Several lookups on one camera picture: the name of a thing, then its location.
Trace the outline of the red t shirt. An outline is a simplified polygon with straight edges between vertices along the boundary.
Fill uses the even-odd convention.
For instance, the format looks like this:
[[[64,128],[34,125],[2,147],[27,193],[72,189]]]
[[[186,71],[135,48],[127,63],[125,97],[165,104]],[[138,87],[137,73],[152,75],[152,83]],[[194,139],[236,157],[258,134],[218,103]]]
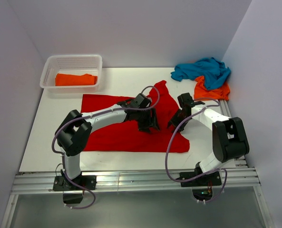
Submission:
[[[155,106],[159,130],[145,133],[138,130],[136,121],[117,123],[99,129],[90,135],[85,151],[102,152],[166,152],[185,153],[189,151],[189,140],[180,133],[173,136],[169,120],[178,110],[178,104],[169,94],[166,81],[155,84],[148,96],[157,102]]]

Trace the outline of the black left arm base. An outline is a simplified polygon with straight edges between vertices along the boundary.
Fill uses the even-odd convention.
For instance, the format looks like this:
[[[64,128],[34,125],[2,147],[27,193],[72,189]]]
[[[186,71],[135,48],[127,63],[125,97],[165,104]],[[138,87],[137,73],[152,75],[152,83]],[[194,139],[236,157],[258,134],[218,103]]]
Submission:
[[[90,175],[90,176],[83,176],[79,175],[75,179],[72,180],[77,185],[87,188],[88,190],[94,190],[96,187],[96,176]],[[70,181],[66,179],[65,176],[56,176],[53,183],[53,191],[63,192],[63,202],[66,204],[79,204],[83,200],[83,193],[74,193],[74,191],[82,190],[85,192],[85,190],[81,189],[80,187],[72,184]]]

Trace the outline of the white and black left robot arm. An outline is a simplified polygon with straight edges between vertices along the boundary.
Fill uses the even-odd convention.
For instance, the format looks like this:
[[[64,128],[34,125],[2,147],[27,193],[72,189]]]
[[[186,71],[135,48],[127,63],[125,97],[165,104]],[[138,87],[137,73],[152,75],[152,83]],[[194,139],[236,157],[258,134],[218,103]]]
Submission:
[[[156,110],[150,104],[149,101],[137,105],[130,99],[91,113],[69,112],[52,140],[53,152],[62,156],[64,184],[71,190],[80,187],[80,153],[93,132],[127,121],[136,121],[141,132],[149,133],[152,128],[160,130]]]

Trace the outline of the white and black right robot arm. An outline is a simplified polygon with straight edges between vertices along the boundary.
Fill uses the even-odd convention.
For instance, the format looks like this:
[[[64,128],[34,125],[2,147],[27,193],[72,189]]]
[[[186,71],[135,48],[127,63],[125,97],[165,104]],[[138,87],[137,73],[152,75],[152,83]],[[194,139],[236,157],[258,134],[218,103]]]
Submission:
[[[194,119],[212,132],[212,152],[195,167],[195,182],[205,185],[211,179],[211,173],[220,170],[220,166],[229,160],[238,159],[249,153],[250,147],[243,121],[239,117],[222,115],[212,107],[216,104],[205,104],[203,101],[181,102],[181,108],[176,111],[167,123],[167,127],[173,127],[173,135],[168,143],[166,152],[169,153],[175,134],[184,130],[187,123]]]

